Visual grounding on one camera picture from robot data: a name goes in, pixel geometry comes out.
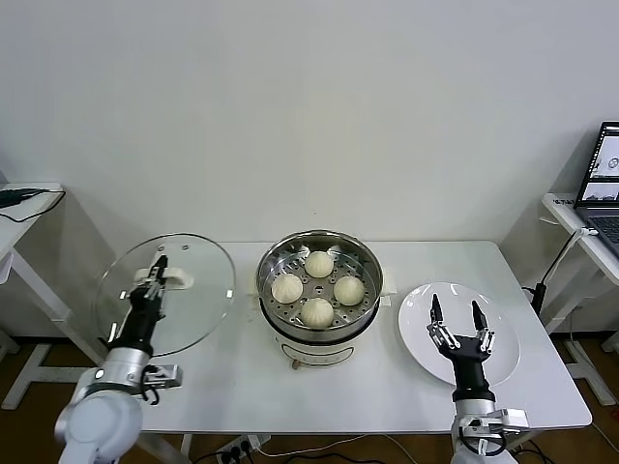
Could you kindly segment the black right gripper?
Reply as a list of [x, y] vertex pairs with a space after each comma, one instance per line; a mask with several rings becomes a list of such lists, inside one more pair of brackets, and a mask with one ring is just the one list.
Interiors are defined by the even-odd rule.
[[477, 338], [456, 338], [452, 334], [444, 324], [442, 308], [436, 294], [433, 294], [431, 299], [427, 332], [435, 346], [438, 349], [442, 347], [442, 356], [452, 363], [456, 380], [453, 400], [492, 400], [493, 392], [489, 389], [483, 363], [492, 353], [495, 332], [489, 329], [479, 304], [472, 301], [471, 305]]

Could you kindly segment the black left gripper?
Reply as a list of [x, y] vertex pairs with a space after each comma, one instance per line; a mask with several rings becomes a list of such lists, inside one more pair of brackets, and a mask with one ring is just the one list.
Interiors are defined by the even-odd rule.
[[162, 297], [157, 296], [165, 286], [164, 272], [168, 258], [159, 256], [142, 282], [144, 295], [130, 295], [131, 308], [123, 329], [114, 339], [114, 346], [150, 346], [157, 323], [162, 319]]

